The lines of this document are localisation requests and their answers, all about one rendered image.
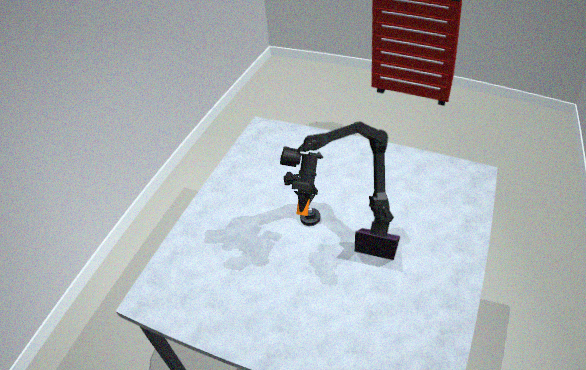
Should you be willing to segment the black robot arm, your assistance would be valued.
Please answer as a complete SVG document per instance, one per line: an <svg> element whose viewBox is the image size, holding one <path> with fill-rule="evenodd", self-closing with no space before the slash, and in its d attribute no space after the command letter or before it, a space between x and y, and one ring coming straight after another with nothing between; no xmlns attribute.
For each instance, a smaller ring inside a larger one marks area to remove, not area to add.
<svg viewBox="0 0 586 370"><path fill-rule="evenodd" d="M303 154L300 152L318 150L331 141L356 133L359 133L365 138L369 139L370 147L373 152L374 193L373 196L369 196L369 207L371 207L371 211L374 213L375 219L372 221L370 234L387 238L390 222L394 217L390 210L389 200L385 191L385 152L388 145L388 136L385 130L376 129L366 125L362 121L358 121L331 132L308 135L305 137L303 144L298 149L287 146L283 147L280 158L280 165L296 167L300 164L302 156L300 168L316 170L317 160L324 158L321 152L309 152L308 154ZM301 180L300 173L292 174L291 171L287 172L283 177L284 185L286 186L291 185L295 181L300 182Z"/></svg>

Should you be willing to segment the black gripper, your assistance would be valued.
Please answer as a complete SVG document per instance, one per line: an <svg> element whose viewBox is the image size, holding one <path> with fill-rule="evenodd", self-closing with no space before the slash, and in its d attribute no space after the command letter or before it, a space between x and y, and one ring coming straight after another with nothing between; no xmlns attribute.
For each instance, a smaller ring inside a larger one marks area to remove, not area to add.
<svg viewBox="0 0 586 370"><path fill-rule="evenodd" d="M299 172L301 176L300 182L295 181L292 183L291 189L298 189L298 191L294 191L298 196L299 202L299 212L303 212L308 200L309 205L312 202L315 195L318 194L318 189L315 187L315 176L316 170L309 169L309 168L300 168Z"/></svg>

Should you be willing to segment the orange knob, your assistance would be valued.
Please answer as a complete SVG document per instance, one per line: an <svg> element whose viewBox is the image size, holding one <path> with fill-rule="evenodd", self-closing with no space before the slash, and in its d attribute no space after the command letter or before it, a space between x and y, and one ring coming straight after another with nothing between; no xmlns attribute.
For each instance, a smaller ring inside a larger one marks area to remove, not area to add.
<svg viewBox="0 0 586 370"><path fill-rule="evenodd" d="M299 212L299 202L298 202L297 212L296 212L297 215L304 215L304 216L307 216L308 215L309 201L310 201L310 199L308 200L308 202L307 202L307 204L306 204L303 212Z"/></svg>

